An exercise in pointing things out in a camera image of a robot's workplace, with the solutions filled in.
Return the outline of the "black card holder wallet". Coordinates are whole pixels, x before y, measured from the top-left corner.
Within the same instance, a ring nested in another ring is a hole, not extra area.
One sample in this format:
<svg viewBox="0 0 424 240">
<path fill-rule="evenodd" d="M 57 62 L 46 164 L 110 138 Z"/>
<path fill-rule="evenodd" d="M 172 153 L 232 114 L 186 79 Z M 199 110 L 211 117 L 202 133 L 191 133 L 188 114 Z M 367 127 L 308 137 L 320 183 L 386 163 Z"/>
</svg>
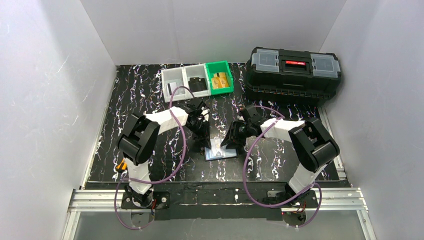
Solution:
<svg viewBox="0 0 424 240">
<path fill-rule="evenodd" d="M 210 145 L 211 148 L 204 149 L 205 161 L 216 161 L 216 160 L 225 160 L 231 158 L 237 158 L 239 153 L 236 149 L 226 149 L 226 145 L 221 146 L 223 139 L 222 138 L 211 138 Z"/>
</svg>

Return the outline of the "tan credit card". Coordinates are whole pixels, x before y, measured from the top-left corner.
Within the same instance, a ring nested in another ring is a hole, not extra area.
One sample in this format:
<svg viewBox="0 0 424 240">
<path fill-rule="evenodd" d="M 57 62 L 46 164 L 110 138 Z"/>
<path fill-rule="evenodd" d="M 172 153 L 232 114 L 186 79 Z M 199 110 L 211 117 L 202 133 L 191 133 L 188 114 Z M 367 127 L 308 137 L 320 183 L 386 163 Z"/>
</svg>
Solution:
<svg viewBox="0 0 424 240">
<path fill-rule="evenodd" d="M 212 88 L 214 90 L 222 88 L 221 80 L 218 73 L 215 73 L 211 78 Z"/>
</svg>

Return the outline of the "gold card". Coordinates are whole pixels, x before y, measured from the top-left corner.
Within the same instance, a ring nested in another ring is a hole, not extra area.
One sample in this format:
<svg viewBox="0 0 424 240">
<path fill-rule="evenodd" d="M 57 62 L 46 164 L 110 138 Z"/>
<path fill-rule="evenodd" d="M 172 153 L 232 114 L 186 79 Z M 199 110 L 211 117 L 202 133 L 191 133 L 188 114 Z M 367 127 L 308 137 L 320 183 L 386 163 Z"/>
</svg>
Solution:
<svg viewBox="0 0 424 240">
<path fill-rule="evenodd" d="M 222 88 L 228 88 L 229 82 L 228 82 L 226 73 L 225 72 L 219 72 L 218 75 L 219 75 L 219 78 L 220 78 L 220 81 L 221 81 Z"/>
</svg>

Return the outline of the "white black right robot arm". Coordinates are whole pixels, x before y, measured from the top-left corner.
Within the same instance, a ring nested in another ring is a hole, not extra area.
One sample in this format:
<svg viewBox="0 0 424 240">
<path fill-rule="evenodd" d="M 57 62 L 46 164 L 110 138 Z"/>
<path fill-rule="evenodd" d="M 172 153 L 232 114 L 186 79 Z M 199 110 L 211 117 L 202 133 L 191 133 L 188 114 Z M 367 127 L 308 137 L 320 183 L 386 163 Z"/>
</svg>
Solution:
<svg viewBox="0 0 424 240">
<path fill-rule="evenodd" d="M 299 199 L 315 186 L 315 179 L 340 154 L 340 148 L 318 118 L 290 121 L 284 120 L 283 115 L 276 111 L 277 117 L 266 119 L 258 113 L 258 108 L 257 105 L 248 105 L 240 110 L 239 119 L 231 123 L 221 147 L 243 148 L 250 137 L 256 138 L 254 144 L 261 138 L 292 143 L 299 165 L 284 186 L 282 196 L 262 202 L 255 200 L 247 187 L 247 175 L 242 174 L 243 188 L 250 200 L 261 207 L 276 208 Z"/>
</svg>

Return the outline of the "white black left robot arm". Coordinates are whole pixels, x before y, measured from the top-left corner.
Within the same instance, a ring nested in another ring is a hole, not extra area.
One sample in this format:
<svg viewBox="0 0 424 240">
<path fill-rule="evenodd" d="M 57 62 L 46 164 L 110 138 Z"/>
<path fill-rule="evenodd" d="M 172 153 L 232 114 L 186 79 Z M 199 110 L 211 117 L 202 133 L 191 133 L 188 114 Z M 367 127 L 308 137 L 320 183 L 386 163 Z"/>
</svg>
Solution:
<svg viewBox="0 0 424 240">
<path fill-rule="evenodd" d="M 132 114 L 117 141 L 127 165 L 129 185 L 125 193 L 136 206 L 147 208 L 153 201 L 148 159 L 156 146 L 158 135 L 179 128 L 183 137 L 183 151 L 187 150 L 184 127 L 193 134 L 194 140 L 204 148 L 211 147 L 210 108 L 200 98 L 193 98 L 185 105 L 170 106 L 168 110 L 137 116 Z"/>
</svg>

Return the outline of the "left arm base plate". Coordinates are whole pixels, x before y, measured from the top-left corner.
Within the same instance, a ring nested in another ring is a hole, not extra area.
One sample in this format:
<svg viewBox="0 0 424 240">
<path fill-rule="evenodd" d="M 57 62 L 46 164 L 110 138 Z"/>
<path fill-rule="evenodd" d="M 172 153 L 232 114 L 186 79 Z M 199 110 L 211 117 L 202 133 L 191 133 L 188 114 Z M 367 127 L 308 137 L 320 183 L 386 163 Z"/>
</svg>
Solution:
<svg viewBox="0 0 424 240">
<path fill-rule="evenodd" d="M 170 193 L 166 191 L 154 191 L 151 196 L 146 200 L 146 203 L 139 203 L 134 197 L 126 192 L 123 193 L 122 200 L 120 201 L 120 208 L 124 210 L 138 210 L 138 209 L 168 209 L 170 206 Z"/>
</svg>

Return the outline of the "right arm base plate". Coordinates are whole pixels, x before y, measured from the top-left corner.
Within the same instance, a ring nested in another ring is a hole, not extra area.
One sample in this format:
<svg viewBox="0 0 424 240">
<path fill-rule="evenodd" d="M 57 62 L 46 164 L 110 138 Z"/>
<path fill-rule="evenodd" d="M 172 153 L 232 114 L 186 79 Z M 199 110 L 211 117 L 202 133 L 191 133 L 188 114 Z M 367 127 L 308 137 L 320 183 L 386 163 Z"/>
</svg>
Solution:
<svg viewBox="0 0 424 240">
<path fill-rule="evenodd" d="M 266 205 L 279 204 L 288 200 L 291 197 L 289 193 L 284 191 L 270 190 L 267 192 L 267 196 L 264 197 L 260 202 Z M 285 205 L 282 205 L 281 208 L 289 209 L 292 212 L 301 212 L 306 208 L 316 208 L 318 206 L 319 199 L 316 195 L 316 192 L 313 190 L 308 190 L 305 193 L 302 193 L 300 196 L 288 202 Z"/>
</svg>

